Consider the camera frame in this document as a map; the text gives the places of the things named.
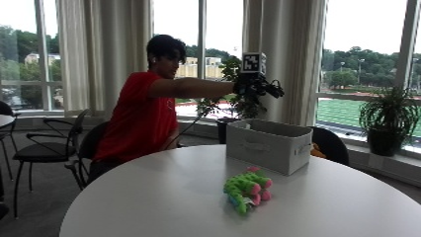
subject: pink plush toy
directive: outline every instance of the pink plush toy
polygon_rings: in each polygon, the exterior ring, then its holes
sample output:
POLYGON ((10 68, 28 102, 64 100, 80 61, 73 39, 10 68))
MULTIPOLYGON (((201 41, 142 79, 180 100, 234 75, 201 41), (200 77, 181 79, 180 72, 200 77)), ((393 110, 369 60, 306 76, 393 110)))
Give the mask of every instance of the pink plush toy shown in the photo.
POLYGON ((261 200, 270 199, 270 185, 272 179, 264 176, 258 167, 249 167, 246 173, 228 179, 224 193, 240 214, 246 214, 249 204, 260 205, 261 200))

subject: white table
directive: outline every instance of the white table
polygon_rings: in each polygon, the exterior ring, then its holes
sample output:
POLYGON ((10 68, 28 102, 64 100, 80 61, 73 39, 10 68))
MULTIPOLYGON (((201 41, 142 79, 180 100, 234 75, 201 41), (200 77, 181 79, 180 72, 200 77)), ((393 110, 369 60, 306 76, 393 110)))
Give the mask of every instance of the white table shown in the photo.
POLYGON ((0 115, 0 128, 8 126, 13 120, 14 117, 0 115))
POLYGON ((141 157, 81 192, 58 236, 421 236, 421 205, 365 173, 321 158, 289 177, 265 171, 272 200, 238 215, 222 187, 248 166, 225 158, 225 145, 141 157))

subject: sky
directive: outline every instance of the sky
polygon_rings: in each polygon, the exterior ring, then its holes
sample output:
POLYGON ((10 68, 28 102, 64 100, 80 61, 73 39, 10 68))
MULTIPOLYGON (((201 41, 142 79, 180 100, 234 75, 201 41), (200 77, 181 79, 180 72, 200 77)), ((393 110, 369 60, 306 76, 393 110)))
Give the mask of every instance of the sky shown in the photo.
MULTIPOLYGON (((36 31, 33 0, 0 0, 0 24, 36 31)), ((48 35, 56 34, 54 0, 44 0, 48 35)), ((241 56, 244 0, 208 0, 206 48, 241 56)), ((154 0, 154 33, 197 44, 197 0, 154 0)), ((406 0, 329 0, 324 47, 348 51, 353 46, 381 53, 399 50, 406 0)), ((421 42, 415 44, 421 52, 421 42)))
MULTIPOLYGON (((44 0, 46 34, 54 37, 56 10, 54 0, 44 0)), ((0 24, 13 29, 37 31, 34 0, 0 0, 0 24)))

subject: white curtain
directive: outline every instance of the white curtain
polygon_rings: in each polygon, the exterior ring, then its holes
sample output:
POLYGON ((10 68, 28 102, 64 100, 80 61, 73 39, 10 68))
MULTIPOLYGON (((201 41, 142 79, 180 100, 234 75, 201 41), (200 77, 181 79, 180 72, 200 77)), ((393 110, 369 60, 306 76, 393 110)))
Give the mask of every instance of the white curtain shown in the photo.
POLYGON ((109 118, 124 82, 146 70, 152 0, 56 0, 64 114, 109 118))
POLYGON ((244 49, 265 53, 266 80, 277 80, 285 92, 280 99, 262 98, 268 112, 260 118, 310 125, 320 75, 325 0, 245 0, 245 7, 244 49))

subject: plastic bin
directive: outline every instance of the plastic bin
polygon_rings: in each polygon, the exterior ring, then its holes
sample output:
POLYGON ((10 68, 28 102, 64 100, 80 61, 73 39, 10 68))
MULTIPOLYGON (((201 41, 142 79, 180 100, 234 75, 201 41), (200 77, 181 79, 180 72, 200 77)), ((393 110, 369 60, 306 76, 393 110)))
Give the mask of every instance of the plastic bin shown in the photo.
POLYGON ((226 156, 289 176, 310 158, 313 130, 261 119, 226 126, 226 156))

